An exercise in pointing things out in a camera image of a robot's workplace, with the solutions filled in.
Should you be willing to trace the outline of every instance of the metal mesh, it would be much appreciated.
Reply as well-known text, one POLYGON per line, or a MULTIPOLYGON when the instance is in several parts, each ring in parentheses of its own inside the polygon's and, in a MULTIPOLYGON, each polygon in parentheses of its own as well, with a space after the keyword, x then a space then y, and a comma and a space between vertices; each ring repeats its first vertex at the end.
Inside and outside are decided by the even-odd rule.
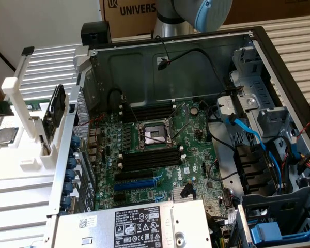
MULTIPOLYGON (((85 102, 85 98, 84 98, 84 94, 82 90, 80 90, 78 94, 77 114, 79 118, 78 125, 87 123, 89 121, 88 109, 86 106, 86 102, 85 102)), ((75 126, 73 127, 73 133, 79 138, 83 138, 87 144, 88 129, 89 129, 89 124, 85 124, 82 126, 75 126)))

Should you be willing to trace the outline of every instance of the barcode label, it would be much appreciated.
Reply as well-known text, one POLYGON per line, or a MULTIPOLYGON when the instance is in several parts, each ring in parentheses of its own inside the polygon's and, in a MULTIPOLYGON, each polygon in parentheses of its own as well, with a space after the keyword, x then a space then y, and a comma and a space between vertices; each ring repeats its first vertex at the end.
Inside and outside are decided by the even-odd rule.
POLYGON ((79 228, 85 228, 85 227, 95 227, 97 226, 97 216, 90 216, 86 219, 80 219, 79 220, 79 228))

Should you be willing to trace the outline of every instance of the circuit board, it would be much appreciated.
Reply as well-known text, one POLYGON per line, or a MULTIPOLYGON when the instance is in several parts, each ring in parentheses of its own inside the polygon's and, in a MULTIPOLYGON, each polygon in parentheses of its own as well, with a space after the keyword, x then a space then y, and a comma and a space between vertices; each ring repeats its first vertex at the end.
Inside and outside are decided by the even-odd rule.
MULTIPOLYGON (((156 188, 125 190, 126 200, 124 203, 117 203, 113 200, 115 194, 121 193, 114 191, 116 183, 114 176, 120 173, 117 166, 120 150, 125 153, 142 152, 138 148, 137 123, 123 123, 120 121, 118 113, 106 115, 100 122, 93 123, 89 143, 94 144, 98 138, 100 139, 98 144, 109 149, 105 160, 102 159, 101 155, 103 154, 99 149, 89 149, 89 153, 95 153, 90 155, 97 176, 95 210, 172 200, 175 189, 183 189, 187 183, 192 181, 196 198, 203 200, 205 209, 210 215, 224 216, 226 214, 224 204, 219 203, 219 198, 223 195, 221 183, 208 179, 207 174, 204 173, 216 159, 212 142, 206 142, 206 113, 204 110, 199 110, 199 104, 193 103, 193 101, 176 102, 175 104, 179 106, 177 107, 179 109, 172 117, 172 135, 185 126, 175 137, 175 145, 183 146, 186 158, 180 165, 154 169, 154 176, 160 177, 156 188), (198 109, 197 115, 191 115, 191 108, 198 109), (129 130, 129 135, 131 135, 129 144, 124 143, 125 130, 129 130)), ((163 148, 163 146, 165 144, 155 144, 151 147, 154 149, 163 148)), ((215 168, 211 173, 214 177, 220 177, 215 168)))

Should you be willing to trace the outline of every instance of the connector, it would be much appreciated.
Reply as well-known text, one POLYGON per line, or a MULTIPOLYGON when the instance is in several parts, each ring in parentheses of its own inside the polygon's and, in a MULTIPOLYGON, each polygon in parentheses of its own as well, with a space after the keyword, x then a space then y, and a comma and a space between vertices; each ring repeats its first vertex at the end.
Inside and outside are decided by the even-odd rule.
POLYGON ((306 169, 306 164, 310 160, 310 154, 306 154, 305 157, 303 157, 298 162, 298 175, 300 176, 306 169))
POLYGON ((182 198, 187 198, 190 194, 193 195, 193 200, 196 200, 196 193, 194 191, 194 188, 193 188, 193 185, 192 185, 192 182, 189 182, 186 184, 186 186, 183 188, 183 190, 181 191, 180 193, 180 196, 182 198))
POLYGON ((164 70, 168 65, 170 65, 170 62, 168 60, 163 60, 159 63, 159 66, 158 66, 158 70, 159 71, 162 71, 164 70))

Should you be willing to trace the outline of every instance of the pcie slot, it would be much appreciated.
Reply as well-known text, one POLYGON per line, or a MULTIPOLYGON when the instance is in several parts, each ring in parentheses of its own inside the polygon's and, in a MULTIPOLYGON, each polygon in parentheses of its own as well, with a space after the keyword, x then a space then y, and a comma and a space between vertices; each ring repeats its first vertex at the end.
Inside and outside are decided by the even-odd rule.
POLYGON ((142 188, 155 188, 157 181, 154 179, 138 180, 135 182, 123 182, 114 185, 114 191, 135 190, 142 188))
POLYGON ((152 170, 144 170, 137 173, 120 173, 115 175, 115 181, 153 178, 152 170))

